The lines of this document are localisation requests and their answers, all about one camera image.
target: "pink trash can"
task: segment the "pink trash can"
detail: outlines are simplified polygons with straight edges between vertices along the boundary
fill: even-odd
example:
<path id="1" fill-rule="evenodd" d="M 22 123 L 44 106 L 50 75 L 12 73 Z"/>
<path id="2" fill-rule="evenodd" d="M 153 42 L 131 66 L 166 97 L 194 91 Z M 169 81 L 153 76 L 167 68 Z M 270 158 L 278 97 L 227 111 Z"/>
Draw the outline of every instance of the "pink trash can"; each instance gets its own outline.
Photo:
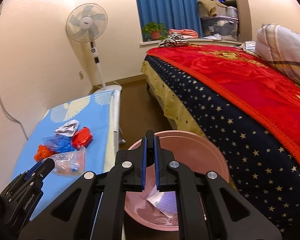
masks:
<path id="1" fill-rule="evenodd" d="M 192 171 L 206 173 L 216 171 L 226 181 L 230 180 L 229 170 L 221 152 L 207 139 L 186 131 L 163 131 L 155 133 L 160 137 L 161 148 L 173 152 L 175 160 L 189 166 Z M 138 148 L 141 140 L 129 149 Z M 151 205 L 146 198 L 155 186 L 154 165 L 146 169 L 146 187 L 143 192 L 127 192 L 124 210 L 140 224 L 161 230 L 178 231 L 178 218 L 169 219 Z"/>

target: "standing fan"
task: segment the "standing fan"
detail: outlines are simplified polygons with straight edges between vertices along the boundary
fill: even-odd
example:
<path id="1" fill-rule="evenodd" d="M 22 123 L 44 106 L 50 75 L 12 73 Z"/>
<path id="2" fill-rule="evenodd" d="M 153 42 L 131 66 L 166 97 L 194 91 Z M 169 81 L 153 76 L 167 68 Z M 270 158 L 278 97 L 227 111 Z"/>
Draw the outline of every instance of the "standing fan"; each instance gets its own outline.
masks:
<path id="1" fill-rule="evenodd" d="M 87 3 L 80 5 L 70 13 L 66 23 L 66 32 L 75 41 L 90 43 L 91 53 L 102 83 L 101 90 L 121 90 L 121 86 L 118 85 L 106 86 L 101 75 L 95 39 L 105 31 L 107 23 L 106 11 L 96 3 Z"/>

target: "red blanket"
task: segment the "red blanket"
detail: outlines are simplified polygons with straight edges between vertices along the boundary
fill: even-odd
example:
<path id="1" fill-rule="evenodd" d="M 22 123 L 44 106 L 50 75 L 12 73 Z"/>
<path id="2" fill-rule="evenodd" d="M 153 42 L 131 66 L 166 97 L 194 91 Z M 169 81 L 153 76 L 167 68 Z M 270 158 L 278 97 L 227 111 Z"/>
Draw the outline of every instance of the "red blanket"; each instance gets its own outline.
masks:
<path id="1" fill-rule="evenodd" d="M 216 45 L 147 52 L 197 78 L 273 134 L 300 164 L 300 88 L 263 60 Z"/>

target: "fan pole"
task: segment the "fan pole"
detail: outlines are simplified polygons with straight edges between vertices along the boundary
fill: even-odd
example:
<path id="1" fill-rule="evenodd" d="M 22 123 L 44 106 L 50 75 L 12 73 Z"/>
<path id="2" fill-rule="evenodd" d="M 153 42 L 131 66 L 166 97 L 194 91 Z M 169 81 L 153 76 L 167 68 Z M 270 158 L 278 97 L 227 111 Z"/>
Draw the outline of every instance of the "fan pole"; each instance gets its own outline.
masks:
<path id="1" fill-rule="evenodd" d="M 92 53 L 92 56 L 94 58 L 94 63 L 97 65 L 97 69 L 98 69 L 98 72 L 99 72 L 99 77 L 101 79 L 102 88 L 105 90 L 106 89 L 106 83 L 102 78 L 101 67 L 100 67 L 100 63 L 99 63 L 100 61 L 99 61 L 99 58 L 98 58 L 99 54 L 98 54 L 95 42 L 90 41 L 90 46 L 91 46 L 91 53 Z"/>

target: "fan motor hub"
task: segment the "fan motor hub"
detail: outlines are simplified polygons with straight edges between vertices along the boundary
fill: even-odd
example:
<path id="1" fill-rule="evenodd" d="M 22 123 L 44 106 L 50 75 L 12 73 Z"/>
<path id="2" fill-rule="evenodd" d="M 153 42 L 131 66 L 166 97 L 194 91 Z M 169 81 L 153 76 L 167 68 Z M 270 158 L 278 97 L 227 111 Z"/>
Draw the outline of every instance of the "fan motor hub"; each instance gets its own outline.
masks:
<path id="1" fill-rule="evenodd" d="M 80 27 L 84 30 L 88 29 L 91 27 L 93 23 L 93 20 L 91 17 L 87 16 L 87 17 L 83 17 L 80 21 Z"/>

